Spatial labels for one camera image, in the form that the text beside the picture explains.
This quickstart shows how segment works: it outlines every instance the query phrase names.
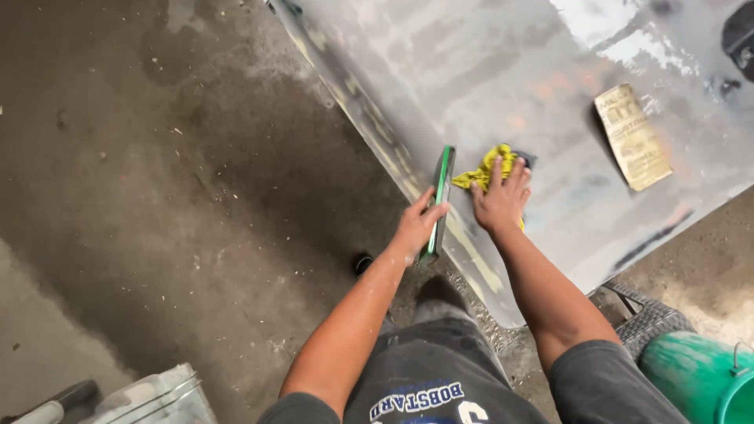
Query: concrete floor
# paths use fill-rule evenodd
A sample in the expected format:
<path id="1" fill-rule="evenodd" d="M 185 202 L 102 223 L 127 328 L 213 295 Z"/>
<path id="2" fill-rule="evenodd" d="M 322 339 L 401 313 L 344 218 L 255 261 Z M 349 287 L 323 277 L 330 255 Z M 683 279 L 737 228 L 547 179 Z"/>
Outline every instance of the concrete floor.
<path id="1" fill-rule="evenodd" d="M 4 2 L 0 57 L 0 416 L 187 361 L 219 421 L 255 421 L 405 198 L 257 1 Z M 752 191 L 619 279 L 752 342 L 749 223 Z M 398 320 L 436 272 L 557 420 L 530 334 L 448 263 L 409 270 Z"/>

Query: yellow rag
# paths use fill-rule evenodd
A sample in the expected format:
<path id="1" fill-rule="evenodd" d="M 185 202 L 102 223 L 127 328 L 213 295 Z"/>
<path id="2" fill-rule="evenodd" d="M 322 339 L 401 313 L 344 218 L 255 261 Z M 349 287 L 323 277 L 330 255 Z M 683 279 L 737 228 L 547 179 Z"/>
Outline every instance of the yellow rag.
<path id="1" fill-rule="evenodd" d="M 502 167 L 503 180 L 505 180 L 508 178 L 508 175 L 510 175 L 510 170 L 513 168 L 513 163 L 516 161 L 518 155 L 511 152 L 509 145 L 501 144 L 493 147 L 492 150 L 484 155 L 484 158 L 479 163 L 479 167 L 476 171 L 464 172 L 456 178 L 453 178 L 453 184 L 463 189 L 469 189 L 471 187 L 471 182 L 476 181 L 477 184 L 482 187 L 482 190 L 487 192 L 487 189 L 489 188 L 489 178 L 492 174 L 492 164 L 495 161 L 495 158 L 499 155 L 503 157 L 500 166 Z M 519 222 L 519 227 L 523 230 L 523 220 Z"/>

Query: foot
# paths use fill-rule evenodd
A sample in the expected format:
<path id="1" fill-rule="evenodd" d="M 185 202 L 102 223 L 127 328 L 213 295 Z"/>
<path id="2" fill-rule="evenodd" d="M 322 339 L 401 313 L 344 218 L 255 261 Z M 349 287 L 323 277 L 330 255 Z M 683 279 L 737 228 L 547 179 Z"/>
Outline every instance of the foot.
<path id="1" fill-rule="evenodd" d="M 421 286 L 419 293 L 416 295 L 416 305 L 421 305 L 430 300 L 439 300 L 448 303 L 451 306 L 469 313 L 464 297 L 450 284 L 450 281 L 442 275 L 435 275 L 430 278 L 425 285 Z"/>
<path id="2" fill-rule="evenodd" d="M 372 255 L 366 252 L 362 252 L 356 255 L 351 261 L 351 269 L 354 270 L 356 278 L 359 278 L 364 272 L 366 272 L 366 269 L 369 268 L 369 266 L 372 265 L 372 262 L 374 261 L 375 258 L 373 258 Z"/>

